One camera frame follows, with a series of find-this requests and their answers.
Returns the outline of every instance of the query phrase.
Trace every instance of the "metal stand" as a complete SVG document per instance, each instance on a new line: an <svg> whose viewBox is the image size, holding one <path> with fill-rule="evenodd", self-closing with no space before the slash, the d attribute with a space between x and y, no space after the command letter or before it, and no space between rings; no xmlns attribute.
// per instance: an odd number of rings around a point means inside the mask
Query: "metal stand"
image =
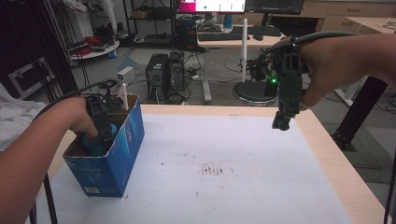
<svg viewBox="0 0 396 224"><path fill-rule="evenodd" d="M341 150L347 150L359 127L375 106L387 84L375 77L368 77L358 97L349 108L346 116L332 135L332 139Z"/></svg>

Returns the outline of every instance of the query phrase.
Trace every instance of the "green led light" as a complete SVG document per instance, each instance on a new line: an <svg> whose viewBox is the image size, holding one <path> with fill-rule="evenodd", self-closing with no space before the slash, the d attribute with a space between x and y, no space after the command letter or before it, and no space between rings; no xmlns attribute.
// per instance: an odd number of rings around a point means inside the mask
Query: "green led light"
<svg viewBox="0 0 396 224"><path fill-rule="evenodd" d="M276 77L270 77L270 83L276 84L277 83L277 78Z"/></svg>

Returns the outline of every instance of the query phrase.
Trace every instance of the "bottle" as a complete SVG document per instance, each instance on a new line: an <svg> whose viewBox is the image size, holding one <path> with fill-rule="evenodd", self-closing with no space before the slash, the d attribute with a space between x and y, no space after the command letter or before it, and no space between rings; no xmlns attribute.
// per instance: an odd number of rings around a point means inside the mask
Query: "bottle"
<svg viewBox="0 0 396 224"><path fill-rule="evenodd" d="M224 29L231 29L233 28L233 15L232 14L225 14L224 15Z"/></svg>

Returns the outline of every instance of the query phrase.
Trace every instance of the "human hand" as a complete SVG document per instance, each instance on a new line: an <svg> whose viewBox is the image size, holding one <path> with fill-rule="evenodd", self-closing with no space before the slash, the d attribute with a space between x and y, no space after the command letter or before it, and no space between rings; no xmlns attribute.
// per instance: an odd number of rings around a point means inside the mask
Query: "human hand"
<svg viewBox="0 0 396 224"><path fill-rule="evenodd" d="M87 113L86 100L84 96L71 97L62 100L54 106L59 113L68 114L69 130L75 133L86 133L89 138L93 139L98 132Z"/></svg>
<svg viewBox="0 0 396 224"><path fill-rule="evenodd" d="M358 55L354 55L354 49L344 44L345 39L348 37L323 38L300 46L311 78L303 96L302 110L316 105L330 91L352 84L364 76Z"/></svg>

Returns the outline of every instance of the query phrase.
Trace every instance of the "paper on table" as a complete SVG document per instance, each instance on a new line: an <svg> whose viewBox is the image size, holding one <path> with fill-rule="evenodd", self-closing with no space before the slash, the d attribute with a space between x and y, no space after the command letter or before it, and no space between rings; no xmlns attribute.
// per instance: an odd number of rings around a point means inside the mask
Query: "paper on table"
<svg viewBox="0 0 396 224"><path fill-rule="evenodd" d="M51 181L60 223L351 223L294 120L143 115L121 199L88 198L66 165ZM50 223L45 196L40 223Z"/></svg>

